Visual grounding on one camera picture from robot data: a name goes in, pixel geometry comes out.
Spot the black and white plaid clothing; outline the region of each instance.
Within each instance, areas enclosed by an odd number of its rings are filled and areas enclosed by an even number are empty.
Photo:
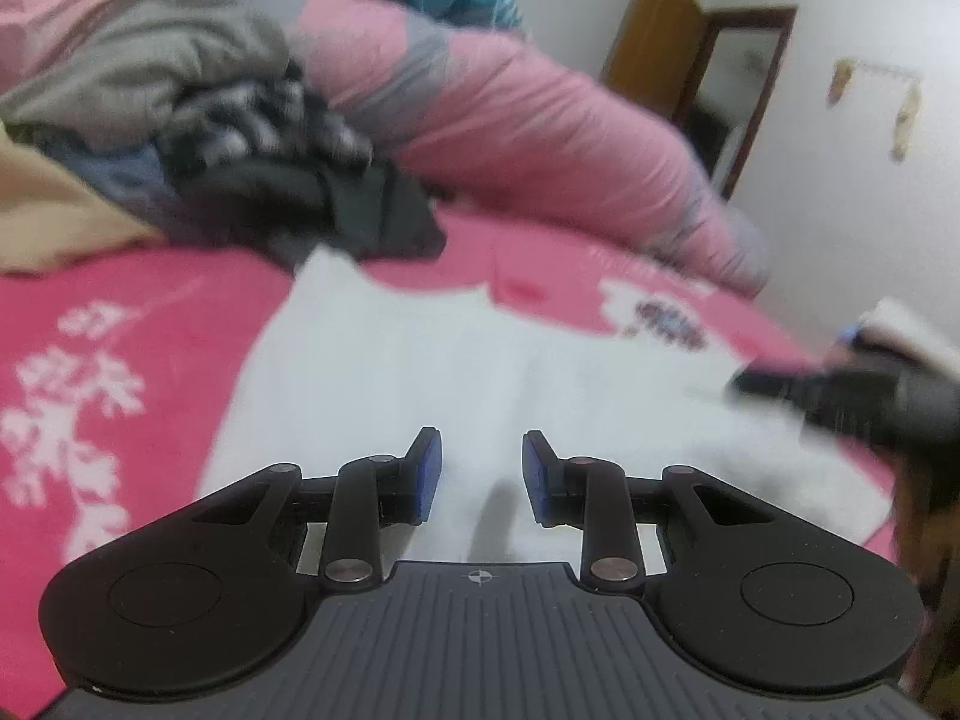
[[[201,90],[176,105],[155,137],[173,183],[251,157],[320,157],[335,166],[366,169],[373,160],[370,139],[290,76]]]

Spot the white floral pattern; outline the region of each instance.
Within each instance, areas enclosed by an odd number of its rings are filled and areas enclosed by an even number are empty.
[[[56,328],[88,348],[48,346],[18,362],[23,401],[0,409],[0,446],[13,456],[0,485],[11,504],[45,507],[50,482],[69,490],[76,517],[62,548],[64,562],[122,536],[130,523],[118,501],[117,457],[79,437],[77,425],[88,408],[108,419],[143,413],[143,379],[109,351],[112,331],[139,315],[103,300],[66,312]]]

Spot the ribbed gray panel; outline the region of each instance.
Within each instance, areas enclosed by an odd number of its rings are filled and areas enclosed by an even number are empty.
[[[493,579],[469,578],[485,568]],[[398,563],[320,605],[279,661],[221,693],[122,704],[73,691],[47,720],[914,720],[880,685],[828,701],[730,688],[661,641],[641,606],[563,565]]]

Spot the pink bed sheet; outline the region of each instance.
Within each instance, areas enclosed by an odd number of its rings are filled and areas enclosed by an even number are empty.
[[[453,210],[440,220],[438,262],[368,272],[407,289],[487,283],[502,305],[599,332],[613,328],[598,283],[615,277],[685,306],[744,360],[808,360],[746,301],[589,237]],[[0,279],[0,706],[28,716],[61,688],[35,619],[56,570],[192,499],[234,377],[288,289],[238,251],[128,252]],[[856,461],[890,487],[868,455]],[[890,533],[869,546],[889,556]]]

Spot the wooden door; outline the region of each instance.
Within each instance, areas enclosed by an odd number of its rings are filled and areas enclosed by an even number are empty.
[[[634,0],[604,84],[670,119],[706,33],[707,17],[695,0]]]

